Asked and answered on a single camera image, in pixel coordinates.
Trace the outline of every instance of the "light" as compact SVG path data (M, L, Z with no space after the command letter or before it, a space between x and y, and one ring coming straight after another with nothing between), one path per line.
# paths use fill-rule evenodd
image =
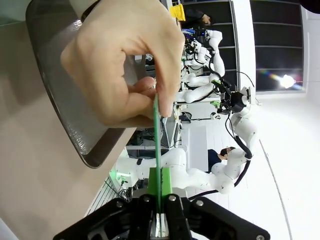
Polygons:
M280 80L281 86L283 86L286 89L291 88L295 83L296 81L294 80L294 78L292 76L288 76L287 74L284 75L283 78Z

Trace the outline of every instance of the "black bracket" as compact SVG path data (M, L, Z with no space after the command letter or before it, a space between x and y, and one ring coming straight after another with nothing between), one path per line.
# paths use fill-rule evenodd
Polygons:
M169 239L192 240L191 231L211 240L270 240L269 233L224 209L206 197L189 201L176 194L163 202ZM142 195L126 202L115 198L57 234L53 240L149 240L157 202Z

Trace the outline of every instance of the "hand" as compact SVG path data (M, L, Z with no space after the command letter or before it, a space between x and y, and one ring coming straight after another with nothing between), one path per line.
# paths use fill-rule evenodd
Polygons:
M159 0L101 0L62 52L61 62L105 125L151 127L154 80L145 77L128 86L126 55L153 55L159 110L168 117L180 88L184 43Z

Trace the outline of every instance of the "face mask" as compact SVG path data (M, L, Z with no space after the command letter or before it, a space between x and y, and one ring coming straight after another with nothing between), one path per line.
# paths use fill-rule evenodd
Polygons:
M224 149L222 149L221 151L220 151L220 155L221 156L225 156L226 154L228 154L228 152L227 152L227 149L226 148L224 148Z

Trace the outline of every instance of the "metal tray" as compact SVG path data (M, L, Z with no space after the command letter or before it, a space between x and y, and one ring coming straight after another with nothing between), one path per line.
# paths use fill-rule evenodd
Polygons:
M125 129L108 128L98 122L80 89L61 66L61 52L77 33L81 21L68 0L33 0L26 10L26 24L56 114L84 164L93 169L100 167ZM124 71L130 84L146 76L145 57L136 62L128 56Z

